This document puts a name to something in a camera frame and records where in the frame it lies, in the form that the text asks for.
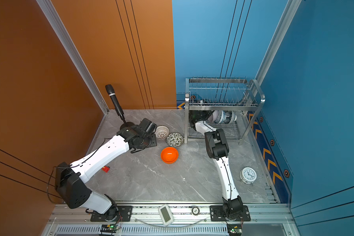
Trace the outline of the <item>lavender bowl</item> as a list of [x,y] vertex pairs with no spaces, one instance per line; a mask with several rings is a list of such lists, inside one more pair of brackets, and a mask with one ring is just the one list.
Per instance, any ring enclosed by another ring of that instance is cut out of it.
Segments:
[[212,114],[210,115],[210,117],[207,119],[207,122],[208,122],[208,123],[211,123],[211,124],[216,124],[216,123],[218,123],[218,120],[221,119],[221,114],[222,114],[221,111],[218,111],[218,110],[213,111],[213,113],[212,113]]

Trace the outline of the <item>orange bowl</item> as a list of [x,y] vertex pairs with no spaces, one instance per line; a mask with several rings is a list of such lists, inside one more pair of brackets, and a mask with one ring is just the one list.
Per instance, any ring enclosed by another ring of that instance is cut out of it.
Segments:
[[179,152],[174,147],[167,147],[161,152],[160,157],[163,162],[167,164],[172,164],[178,160]]

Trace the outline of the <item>dark flower-shaped bowl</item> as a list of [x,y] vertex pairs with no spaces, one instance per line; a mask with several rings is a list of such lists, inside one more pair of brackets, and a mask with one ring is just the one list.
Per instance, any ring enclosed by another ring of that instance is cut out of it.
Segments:
[[232,116],[231,116],[229,124],[233,124],[236,120],[237,120],[236,112],[232,111]]

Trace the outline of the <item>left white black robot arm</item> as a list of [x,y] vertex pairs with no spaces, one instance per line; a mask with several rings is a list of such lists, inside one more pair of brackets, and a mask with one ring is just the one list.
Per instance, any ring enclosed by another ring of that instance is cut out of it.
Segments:
[[55,190],[70,209],[86,208],[102,216],[105,221],[116,221],[120,211],[116,202],[106,194],[89,189],[86,183],[99,170],[126,152],[139,152],[157,145],[157,125],[143,119],[139,125],[125,126],[108,142],[71,163],[59,164],[55,176]]

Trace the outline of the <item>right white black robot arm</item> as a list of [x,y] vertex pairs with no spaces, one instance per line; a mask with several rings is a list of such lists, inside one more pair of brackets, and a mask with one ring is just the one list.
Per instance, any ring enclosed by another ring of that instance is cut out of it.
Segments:
[[234,221],[240,218],[244,205],[231,173],[229,145],[224,130],[207,123],[212,113],[213,111],[189,111],[188,120],[190,127],[205,138],[207,155],[214,161],[221,181],[224,215]]

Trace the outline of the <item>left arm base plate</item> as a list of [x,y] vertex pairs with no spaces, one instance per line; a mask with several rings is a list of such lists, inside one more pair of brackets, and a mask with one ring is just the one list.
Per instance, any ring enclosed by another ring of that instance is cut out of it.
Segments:
[[91,222],[130,222],[133,206],[118,206],[117,208],[109,209],[106,214],[99,214],[94,211],[91,215]]

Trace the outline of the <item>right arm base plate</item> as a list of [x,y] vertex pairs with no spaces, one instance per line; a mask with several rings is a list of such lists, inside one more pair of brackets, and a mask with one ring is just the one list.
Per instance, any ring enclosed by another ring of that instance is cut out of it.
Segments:
[[251,216],[248,206],[243,207],[243,211],[230,215],[228,209],[223,205],[209,207],[210,219],[212,222],[250,222]]

